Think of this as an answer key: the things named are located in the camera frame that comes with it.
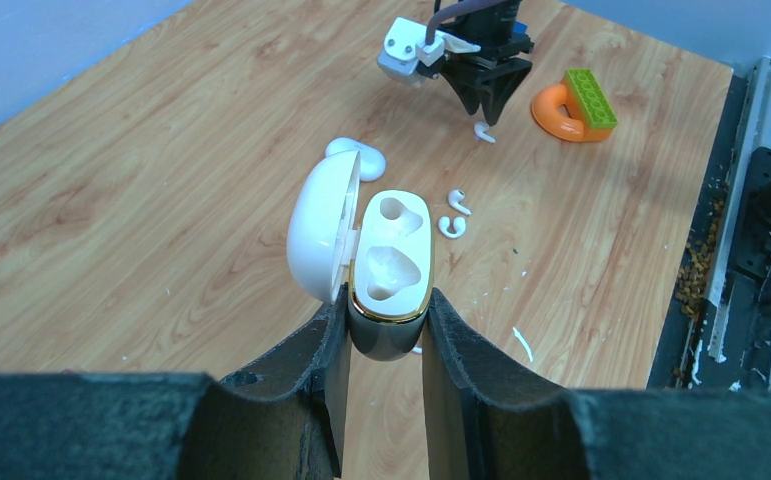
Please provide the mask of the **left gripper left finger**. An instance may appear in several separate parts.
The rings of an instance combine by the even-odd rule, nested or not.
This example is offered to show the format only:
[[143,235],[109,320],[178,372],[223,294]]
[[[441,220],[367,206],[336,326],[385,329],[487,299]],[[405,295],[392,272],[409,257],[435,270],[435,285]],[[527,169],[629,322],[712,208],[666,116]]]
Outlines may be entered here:
[[0,374],[0,479],[333,479],[348,290],[262,356],[205,373]]

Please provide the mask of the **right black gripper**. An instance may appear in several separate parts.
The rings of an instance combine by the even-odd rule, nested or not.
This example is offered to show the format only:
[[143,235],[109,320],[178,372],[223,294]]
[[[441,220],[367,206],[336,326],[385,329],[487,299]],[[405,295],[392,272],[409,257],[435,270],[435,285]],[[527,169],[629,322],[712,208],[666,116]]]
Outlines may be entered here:
[[533,68],[531,61],[513,57],[530,54],[534,42],[527,31],[512,32],[514,24],[520,22],[520,0],[481,1],[481,5],[484,9],[442,20],[437,29],[481,47],[477,53],[446,54],[448,61],[476,63],[489,70],[483,73],[475,66],[445,66],[440,74],[468,115],[476,114],[482,107],[485,122],[495,126],[507,102]]

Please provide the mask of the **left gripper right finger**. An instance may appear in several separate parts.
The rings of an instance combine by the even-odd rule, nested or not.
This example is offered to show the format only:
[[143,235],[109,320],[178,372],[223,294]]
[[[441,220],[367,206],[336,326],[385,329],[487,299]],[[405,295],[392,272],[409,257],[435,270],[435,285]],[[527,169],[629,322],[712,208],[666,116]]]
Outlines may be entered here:
[[771,479],[771,392],[568,389],[439,290],[422,335],[433,479]]

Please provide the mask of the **white stem earbud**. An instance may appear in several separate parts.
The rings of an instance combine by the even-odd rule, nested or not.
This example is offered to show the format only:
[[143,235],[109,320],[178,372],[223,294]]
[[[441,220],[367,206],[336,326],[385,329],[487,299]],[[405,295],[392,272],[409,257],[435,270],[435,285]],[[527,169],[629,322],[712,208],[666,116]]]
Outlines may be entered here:
[[461,189],[453,189],[447,195],[449,205],[464,216],[470,216],[472,211],[463,204],[465,192]]
[[496,139],[489,133],[489,130],[490,126],[483,121],[478,121],[473,126],[474,135],[477,139],[489,144],[495,144]]

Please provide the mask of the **white gold earbud case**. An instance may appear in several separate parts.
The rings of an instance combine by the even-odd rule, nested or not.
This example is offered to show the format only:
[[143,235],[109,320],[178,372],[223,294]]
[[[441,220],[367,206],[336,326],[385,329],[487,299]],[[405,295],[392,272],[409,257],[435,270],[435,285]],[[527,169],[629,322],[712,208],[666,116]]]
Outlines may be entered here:
[[[322,159],[297,198],[286,258],[296,283],[313,298],[342,302],[355,347],[393,361],[416,346],[433,285],[433,222],[417,194],[383,190],[358,206],[356,151]],[[348,287],[341,301],[341,286]]]

